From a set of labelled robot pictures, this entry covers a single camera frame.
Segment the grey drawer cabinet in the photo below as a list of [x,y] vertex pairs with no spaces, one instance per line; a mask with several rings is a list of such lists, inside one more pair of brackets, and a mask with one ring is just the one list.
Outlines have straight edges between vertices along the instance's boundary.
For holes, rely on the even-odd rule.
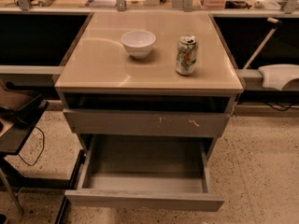
[[[136,59],[123,34],[156,36],[148,56]],[[176,70],[178,41],[198,42],[194,71]],[[179,11],[97,11],[70,56],[55,88],[64,109],[228,114],[242,84],[210,15]]]

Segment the grey middle drawer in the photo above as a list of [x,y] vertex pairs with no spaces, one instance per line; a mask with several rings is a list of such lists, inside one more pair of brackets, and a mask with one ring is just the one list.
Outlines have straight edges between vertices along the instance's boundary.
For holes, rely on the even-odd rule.
[[219,137],[229,120],[223,113],[65,109],[73,133]]

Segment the grey open bottom drawer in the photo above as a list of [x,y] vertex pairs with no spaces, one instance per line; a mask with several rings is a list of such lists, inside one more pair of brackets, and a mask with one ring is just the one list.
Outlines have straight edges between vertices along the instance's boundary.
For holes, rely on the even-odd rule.
[[216,212],[224,203],[210,187],[200,138],[96,135],[78,185],[65,192],[75,205]]

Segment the white green soda can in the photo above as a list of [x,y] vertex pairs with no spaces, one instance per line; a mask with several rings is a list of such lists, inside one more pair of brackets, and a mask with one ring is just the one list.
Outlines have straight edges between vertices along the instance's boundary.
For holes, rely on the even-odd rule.
[[178,41],[176,70],[183,76],[190,75],[197,61],[198,42],[194,35],[184,35]]

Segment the white ceramic bowl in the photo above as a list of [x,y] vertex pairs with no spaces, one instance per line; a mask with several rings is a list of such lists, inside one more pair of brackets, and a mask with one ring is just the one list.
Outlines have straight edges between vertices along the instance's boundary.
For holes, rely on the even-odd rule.
[[133,30],[122,35],[121,43],[126,52],[136,59],[145,58],[153,49],[156,36],[149,31]]

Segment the black side cart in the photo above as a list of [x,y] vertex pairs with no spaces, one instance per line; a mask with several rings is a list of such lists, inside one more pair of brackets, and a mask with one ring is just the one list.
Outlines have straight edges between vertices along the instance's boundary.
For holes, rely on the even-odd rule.
[[30,134],[47,109],[49,103],[35,91],[16,91],[0,84],[0,178],[20,215],[23,214],[18,199],[21,188],[73,189],[79,168],[84,161],[84,152],[78,153],[72,175],[69,179],[32,178],[23,176],[8,161],[6,155],[19,155]]

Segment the grey rod with cap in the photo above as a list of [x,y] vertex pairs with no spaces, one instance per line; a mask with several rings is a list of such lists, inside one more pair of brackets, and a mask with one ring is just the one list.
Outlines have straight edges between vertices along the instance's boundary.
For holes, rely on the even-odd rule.
[[282,21],[278,20],[278,19],[275,19],[275,18],[269,17],[267,19],[267,21],[270,22],[273,25],[273,27],[269,31],[269,33],[265,36],[265,38],[263,39],[263,41],[261,42],[261,44],[258,46],[258,48],[250,56],[249,60],[244,65],[244,69],[248,69],[249,68],[249,66],[251,65],[251,63],[254,61],[254,59],[257,57],[257,55],[260,53],[260,51],[263,49],[263,47],[266,45],[266,43],[269,41],[269,39],[273,36],[273,34],[275,33],[275,31],[278,29],[278,27],[280,27],[282,25]]

